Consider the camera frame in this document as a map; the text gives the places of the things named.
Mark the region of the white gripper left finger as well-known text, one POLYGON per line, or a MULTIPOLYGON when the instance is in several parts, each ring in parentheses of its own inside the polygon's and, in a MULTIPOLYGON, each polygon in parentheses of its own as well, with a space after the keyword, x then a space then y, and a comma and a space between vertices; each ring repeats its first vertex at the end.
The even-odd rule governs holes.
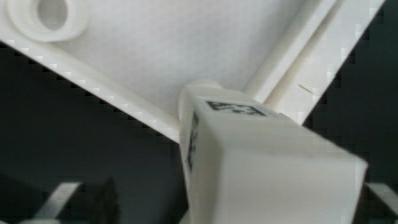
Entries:
POLYGON ((79 182, 58 184, 33 217, 24 219, 19 224, 60 224, 58 215, 79 186, 79 182))

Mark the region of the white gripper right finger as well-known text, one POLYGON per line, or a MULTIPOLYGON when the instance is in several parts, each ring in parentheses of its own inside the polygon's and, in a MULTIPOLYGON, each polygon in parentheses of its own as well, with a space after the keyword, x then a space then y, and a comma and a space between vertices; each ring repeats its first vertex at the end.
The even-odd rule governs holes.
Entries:
POLYGON ((365 224, 398 224, 398 193, 385 183, 365 183, 365 224))

